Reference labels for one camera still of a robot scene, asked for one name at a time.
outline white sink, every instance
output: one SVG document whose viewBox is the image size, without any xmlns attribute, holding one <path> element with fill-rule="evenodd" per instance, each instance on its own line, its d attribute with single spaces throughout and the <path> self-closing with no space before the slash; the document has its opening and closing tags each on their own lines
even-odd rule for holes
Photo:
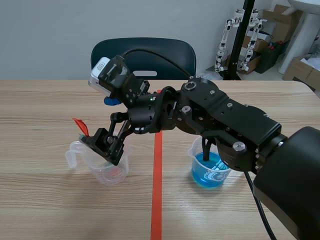
<svg viewBox="0 0 320 240">
<path fill-rule="evenodd" d="M 320 0 L 288 0 L 293 8 L 303 11 L 295 36 L 289 43 L 278 72 L 284 74 L 294 57 L 308 54 L 320 29 Z"/>
<path fill-rule="evenodd" d="M 320 14 L 320 0 L 288 0 L 296 9 L 308 14 Z"/>
</svg>

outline table surface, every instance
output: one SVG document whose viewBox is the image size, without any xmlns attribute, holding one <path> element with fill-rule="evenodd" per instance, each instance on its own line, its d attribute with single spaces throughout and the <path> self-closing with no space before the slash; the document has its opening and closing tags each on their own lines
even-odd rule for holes
<svg viewBox="0 0 320 240">
<path fill-rule="evenodd" d="M 151 91 L 184 81 L 150 81 Z M 295 81 L 216 81 L 229 97 L 261 108 L 290 136 L 304 126 L 320 129 L 320 99 Z M 91 133 L 108 127 L 110 114 L 85 80 L 0 81 L 0 239 L 150 239 L 154 134 L 130 135 L 129 174 L 99 184 L 80 162 L 70 170 L 64 154 L 78 139 L 71 117 Z M 243 173 L 231 171 L 216 189 L 198 187 L 187 151 L 197 136 L 163 132 L 162 239 L 268 240 Z M 294 237 L 266 208 L 279 240 Z"/>
</svg>

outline clear plastic cup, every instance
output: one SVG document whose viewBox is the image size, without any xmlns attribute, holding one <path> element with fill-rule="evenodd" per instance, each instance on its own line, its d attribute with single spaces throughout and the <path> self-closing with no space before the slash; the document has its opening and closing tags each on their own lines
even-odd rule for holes
<svg viewBox="0 0 320 240">
<path fill-rule="evenodd" d="M 99 154 L 92 151 L 79 141 L 70 144 L 69 150 L 65 153 L 65 158 L 71 169 L 77 167 L 77 155 L 80 154 L 83 162 L 89 167 L 96 179 L 105 185 L 114 185 L 123 181 L 129 171 L 128 154 L 130 150 L 123 149 L 122 157 L 117 166 L 109 163 Z"/>
<path fill-rule="evenodd" d="M 198 137 L 189 149 L 192 158 L 191 172 L 194 180 L 204 187 L 217 187 L 224 183 L 231 169 L 219 157 L 215 145 L 210 147 L 209 161 L 203 161 L 202 137 Z"/>
</svg>

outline black chair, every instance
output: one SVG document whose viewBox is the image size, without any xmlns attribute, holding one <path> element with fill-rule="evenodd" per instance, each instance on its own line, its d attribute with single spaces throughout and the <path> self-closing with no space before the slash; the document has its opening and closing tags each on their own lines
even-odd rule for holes
<svg viewBox="0 0 320 240">
<path fill-rule="evenodd" d="M 154 37 L 115 38 L 99 42 L 91 53 L 91 68 L 102 57 L 112 59 L 132 49 L 146 49 L 159 53 L 180 65 L 192 76 L 196 74 L 196 54 L 186 42 Z M 186 80 L 188 77 L 174 65 L 159 56 L 147 52 L 132 52 L 125 64 L 130 71 L 155 71 L 156 76 L 141 76 L 146 80 Z"/>
</svg>

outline red tape line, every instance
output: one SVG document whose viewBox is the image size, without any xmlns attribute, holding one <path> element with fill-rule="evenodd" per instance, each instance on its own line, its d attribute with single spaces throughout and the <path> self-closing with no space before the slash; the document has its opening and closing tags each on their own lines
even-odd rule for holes
<svg viewBox="0 0 320 240">
<path fill-rule="evenodd" d="M 162 131 L 154 137 L 150 240 L 162 239 L 162 137 Z"/>
</svg>

